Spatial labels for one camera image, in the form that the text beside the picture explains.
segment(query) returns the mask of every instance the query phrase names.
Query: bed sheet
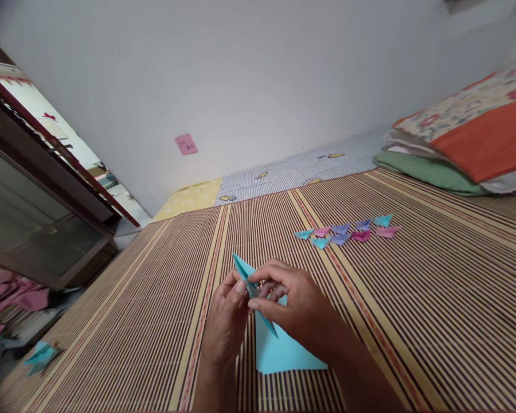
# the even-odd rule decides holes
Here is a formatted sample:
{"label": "bed sheet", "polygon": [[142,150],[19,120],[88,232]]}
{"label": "bed sheet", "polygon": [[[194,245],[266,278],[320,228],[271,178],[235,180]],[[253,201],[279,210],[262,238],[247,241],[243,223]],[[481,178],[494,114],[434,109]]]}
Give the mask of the bed sheet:
{"label": "bed sheet", "polygon": [[373,155],[380,152],[390,130],[390,127],[380,127],[342,142],[226,176],[215,205],[372,170],[376,168]]}
{"label": "bed sheet", "polygon": [[376,167],[373,155],[380,151],[390,130],[388,126],[377,128],[342,142],[180,189],[170,196],[153,222],[372,170]]}
{"label": "bed sheet", "polygon": [[153,218],[153,222],[164,221],[184,212],[214,206],[222,185],[222,178],[200,182],[174,192]]}

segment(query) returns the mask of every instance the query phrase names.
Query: folded blanket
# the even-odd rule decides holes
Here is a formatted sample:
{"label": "folded blanket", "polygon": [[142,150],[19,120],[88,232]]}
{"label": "folded blanket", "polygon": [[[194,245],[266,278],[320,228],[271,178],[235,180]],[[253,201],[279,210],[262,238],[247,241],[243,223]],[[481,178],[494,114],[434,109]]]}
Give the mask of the folded blanket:
{"label": "folded blanket", "polygon": [[443,159],[423,158],[398,152],[382,152],[373,162],[457,195],[480,196],[489,192]]}
{"label": "folded blanket", "polygon": [[516,191],[516,62],[393,127],[404,133],[393,142],[446,157],[492,192]]}

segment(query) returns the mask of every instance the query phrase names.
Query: bamboo mat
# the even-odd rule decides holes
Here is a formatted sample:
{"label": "bamboo mat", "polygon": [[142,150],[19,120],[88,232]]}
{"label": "bamboo mat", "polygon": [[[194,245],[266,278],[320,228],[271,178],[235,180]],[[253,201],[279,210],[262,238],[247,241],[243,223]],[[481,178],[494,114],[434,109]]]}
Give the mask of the bamboo mat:
{"label": "bamboo mat", "polygon": [[[391,240],[322,251],[293,236],[389,213],[403,226]],[[309,270],[408,409],[516,410],[516,198],[478,203],[377,169],[149,225],[45,336],[61,356],[5,380],[0,411],[189,410],[233,252]],[[343,410],[331,371],[258,374],[254,327],[240,410]]]}

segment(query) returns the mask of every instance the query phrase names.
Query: doorway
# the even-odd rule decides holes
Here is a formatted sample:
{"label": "doorway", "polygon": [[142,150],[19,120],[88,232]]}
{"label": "doorway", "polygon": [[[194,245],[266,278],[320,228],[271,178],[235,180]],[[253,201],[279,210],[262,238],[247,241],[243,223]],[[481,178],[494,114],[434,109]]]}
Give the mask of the doorway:
{"label": "doorway", "polygon": [[60,159],[75,169],[123,216],[113,230],[117,248],[125,248],[151,222],[151,217],[119,182],[114,171],[107,169],[107,165],[101,162],[83,138],[1,50],[0,87],[38,122],[38,127],[44,128],[44,133],[39,134],[49,150],[54,151]]}

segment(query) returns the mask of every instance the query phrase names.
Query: finger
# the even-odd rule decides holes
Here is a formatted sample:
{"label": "finger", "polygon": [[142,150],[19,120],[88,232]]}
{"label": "finger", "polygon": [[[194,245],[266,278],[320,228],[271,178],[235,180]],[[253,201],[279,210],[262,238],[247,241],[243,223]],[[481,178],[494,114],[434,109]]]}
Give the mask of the finger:
{"label": "finger", "polygon": [[290,309],[267,298],[252,298],[248,307],[257,310],[270,321],[279,324],[282,329],[287,330]]}
{"label": "finger", "polygon": [[266,298],[271,290],[277,287],[277,281],[270,280],[266,281],[262,284],[262,289],[260,290],[260,298]]}
{"label": "finger", "polygon": [[237,272],[237,270],[231,270],[228,275],[224,277],[222,283],[220,285],[227,285],[233,287],[237,281],[241,279],[241,275]]}
{"label": "finger", "polygon": [[280,285],[280,286],[277,286],[277,288],[274,289],[274,291],[271,292],[271,295],[269,296],[269,299],[271,301],[278,302],[279,298],[281,298],[285,294],[288,294],[288,289],[285,286],[281,286]]}
{"label": "finger", "polygon": [[279,267],[274,264],[266,264],[265,266],[258,268],[256,272],[248,278],[248,280],[254,284],[258,284],[260,281],[268,281],[272,279],[290,290],[295,279],[295,274],[293,270]]}
{"label": "finger", "polygon": [[233,314],[239,307],[239,302],[244,298],[247,284],[243,280],[237,281],[235,287],[225,296],[224,310]]}
{"label": "finger", "polygon": [[228,295],[229,290],[231,290],[231,287],[219,285],[214,291],[214,294],[212,294],[212,302],[215,305],[219,305],[225,300],[225,296]]}
{"label": "finger", "polygon": [[248,298],[249,298],[248,290],[245,290],[245,292],[243,294],[243,297],[241,297],[241,301],[239,301],[239,305],[238,305],[237,308],[241,309],[243,307],[246,307],[247,306],[247,302],[248,302]]}

